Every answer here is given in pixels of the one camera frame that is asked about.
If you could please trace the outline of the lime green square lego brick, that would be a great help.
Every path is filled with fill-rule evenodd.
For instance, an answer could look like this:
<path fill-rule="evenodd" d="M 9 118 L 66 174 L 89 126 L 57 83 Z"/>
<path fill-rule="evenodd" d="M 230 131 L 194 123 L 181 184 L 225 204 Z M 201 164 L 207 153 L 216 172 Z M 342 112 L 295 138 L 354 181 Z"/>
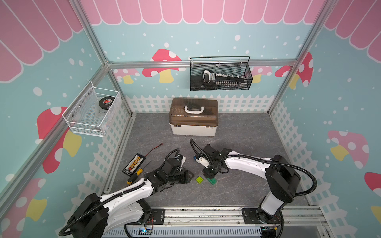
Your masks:
<path fill-rule="evenodd" d="M 203 179 L 201 176 L 198 176 L 198 177 L 196 178 L 196 182 L 197 182 L 198 184 L 201 184 L 203 181 L 204 181 L 204 179 Z"/>

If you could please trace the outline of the dark green long lego brick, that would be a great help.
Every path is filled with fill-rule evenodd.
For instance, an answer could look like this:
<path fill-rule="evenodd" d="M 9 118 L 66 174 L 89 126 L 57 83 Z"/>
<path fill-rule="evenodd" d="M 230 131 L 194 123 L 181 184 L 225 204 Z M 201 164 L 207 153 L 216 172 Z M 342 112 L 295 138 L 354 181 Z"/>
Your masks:
<path fill-rule="evenodd" d="M 212 184 L 212 185 L 215 185 L 217 183 L 217 179 L 213 178 L 213 179 L 209 179 L 207 178 L 207 180 Z"/>

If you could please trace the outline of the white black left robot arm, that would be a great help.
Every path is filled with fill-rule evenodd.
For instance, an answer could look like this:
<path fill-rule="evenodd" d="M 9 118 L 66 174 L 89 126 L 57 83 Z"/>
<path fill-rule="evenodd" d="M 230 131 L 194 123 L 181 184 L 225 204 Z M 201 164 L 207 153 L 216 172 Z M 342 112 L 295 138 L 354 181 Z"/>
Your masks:
<path fill-rule="evenodd" d="M 146 198 L 173 187 L 188 184 L 194 174 L 184 167 L 185 157 L 174 149 L 155 170 L 119 191 L 98 196 L 88 195 L 59 231 L 60 237 L 100 238 L 121 225 L 145 225 L 152 217 Z"/>

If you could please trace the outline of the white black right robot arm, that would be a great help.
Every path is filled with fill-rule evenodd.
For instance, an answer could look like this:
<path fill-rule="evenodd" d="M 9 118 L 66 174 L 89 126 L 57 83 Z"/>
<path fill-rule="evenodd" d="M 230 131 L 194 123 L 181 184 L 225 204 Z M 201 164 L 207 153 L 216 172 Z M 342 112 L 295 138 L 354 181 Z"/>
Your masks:
<path fill-rule="evenodd" d="M 190 139 L 190 145 L 195 152 L 195 161 L 204 166 L 203 174 L 208 179 L 213 179 L 218 173 L 239 170 L 267 181 L 270 192 L 256 211 L 257 219 L 264 224 L 268 224 L 294 198 L 312 193 L 318 185 L 310 171 L 288 163 L 280 155 L 260 158 L 226 148 L 218 151 L 210 144 L 201 148 L 193 139 Z"/>

